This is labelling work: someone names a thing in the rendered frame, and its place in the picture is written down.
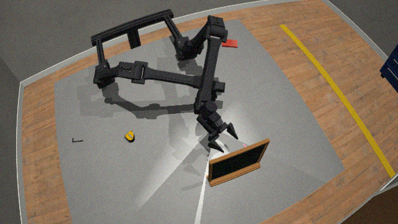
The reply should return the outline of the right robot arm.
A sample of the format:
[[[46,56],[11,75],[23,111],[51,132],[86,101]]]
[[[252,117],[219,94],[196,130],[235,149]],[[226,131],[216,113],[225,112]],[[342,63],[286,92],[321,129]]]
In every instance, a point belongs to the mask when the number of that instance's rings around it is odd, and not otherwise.
[[[143,70],[144,68],[144,70]],[[143,74],[142,74],[143,70]],[[117,76],[115,76],[117,75]],[[141,79],[142,76],[142,79]],[[190,76],[179,73],[154,70],[148,67],[148,62],[135,61],[134,63],[119,62],[119,65],[107,69],[96,67],[93,79],[98,88],[113,81],[113,78],[121,77],[131,79],[131,83],[145,84],[145,80],[159,80],[163,82],[179,83],[199,89],[202,76]],[[224,93],[225,83],[213,81],[212,90]]]

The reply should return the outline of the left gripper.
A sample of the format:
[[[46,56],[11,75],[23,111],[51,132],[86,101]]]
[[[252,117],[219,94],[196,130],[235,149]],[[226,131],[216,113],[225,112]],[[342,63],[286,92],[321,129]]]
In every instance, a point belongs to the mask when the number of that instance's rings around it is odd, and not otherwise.
[[[220,152],[224,153],[224,150],[222,150],[222,148],[217,144],[217,142],[215,141],[216,139],[218,139],[218,137],[220,136],[219,133],[221,134],[225,129],[227,129],[226,131],[228,133],[230,133],[230,135],[232,135],[234,138],[236,138],[238,140],[238,137],[235,133],[234,127],[232,123],[226,124],[225,122],[218,127],[215,131],[213,131],[209,137],[208,140],[210,141],[208,143],[208,146],[210,148],[219,150]]]

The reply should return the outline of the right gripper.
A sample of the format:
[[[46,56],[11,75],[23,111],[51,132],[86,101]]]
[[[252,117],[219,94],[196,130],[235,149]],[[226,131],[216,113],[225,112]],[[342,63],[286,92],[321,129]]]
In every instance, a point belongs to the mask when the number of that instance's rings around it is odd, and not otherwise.
[[[216,92],[214,90],[213,90],[213,93],[211,91],[211,95],[212,95],[211,100],[215,101],[215,98],[217,98],[217,95],[216,95]]]

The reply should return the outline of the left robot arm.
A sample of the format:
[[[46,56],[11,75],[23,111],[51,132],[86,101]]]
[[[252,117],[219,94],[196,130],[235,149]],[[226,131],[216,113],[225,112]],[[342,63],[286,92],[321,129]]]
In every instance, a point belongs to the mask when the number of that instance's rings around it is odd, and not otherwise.
[[[220,37],[220,39],[212,38],[211,36]],[[197,54],[201,54],[204,48],[204,41],[208,40],[201,83],[193,109],[194,114],[199,114],[197,121],[210,134],[223,123],[221,116],[216,112],[218,109],[217,105],[211,100],[211,89],[219,48],[222,42],[226,43],[227,37],[228,30],[225,29],[223,18],[209,15],[207,23],[199,33],[192,40],[186,40],[184,46],[177,48],[180,59],[196,57]]]

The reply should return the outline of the yellow tape measure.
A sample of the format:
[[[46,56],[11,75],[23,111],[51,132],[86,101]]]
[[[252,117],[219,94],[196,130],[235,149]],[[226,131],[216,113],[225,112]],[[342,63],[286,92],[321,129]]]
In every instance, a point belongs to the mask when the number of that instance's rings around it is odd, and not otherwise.
[[[134,134],[132,131],[129,131],[126,135],[125,138],[129,141],[129,142],[133,142],[135,140]]]

